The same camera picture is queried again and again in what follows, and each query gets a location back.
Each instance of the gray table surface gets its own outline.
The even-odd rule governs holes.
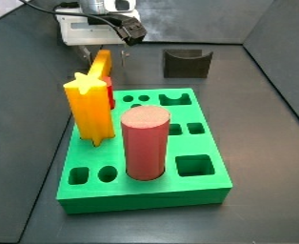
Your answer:
[[[140,45],[113,52],[117,90],[193,88],[233,189],[223,205],[66,215],[56,192],[72,123],[21,243],[299,242],[299,120],[240,46]],[[215,51],[207,79],[164,79],[165,48]]]

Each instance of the black object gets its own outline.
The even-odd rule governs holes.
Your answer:
[[[203,55],[203,50],[164,50],[164,77],[207,78],[212,55]]]
[[[135,17],[127,17],[120,14],[106,14],[100,17],[116,26],[114,31],[128,46],[133,46],[143,42],[147,30]],[[88,23],[89,25],[106,25],[93,18],[88,18]]]

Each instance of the orange block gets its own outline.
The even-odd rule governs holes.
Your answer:
[[[112,54],[109,50],[100,50],[97,52],[93,65],[88,72],[88,75],[93,76],[98,80],[104,76],[109,76],[112,70]]]

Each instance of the yellow star block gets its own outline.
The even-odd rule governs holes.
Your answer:
[[[65,93],[82,139],[92,139],[96,146],[104,138],[114,137],[106,83],[93,75],[74,74],[65,83]]]

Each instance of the rectangular hole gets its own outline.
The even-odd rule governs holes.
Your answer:
[[[203,123],[188,123],[187,127],[191,134],[204,133]]]
[[[159,95],[161,106],[191,105],[192,100],[189,94],[184,93],[180,98],[169,98],[165,94]]]
[[[211,158],[205,154],[177,156],[176,169],[183,177],[215,174]]]
[[[68,184],[69,185],[81,185],[88,182],[89,179],[89,168],[80,167],[73,168],[69,172]]]
[[[171,124],[169,126],[169,135],[181,135],[183,130],[179,124]]]

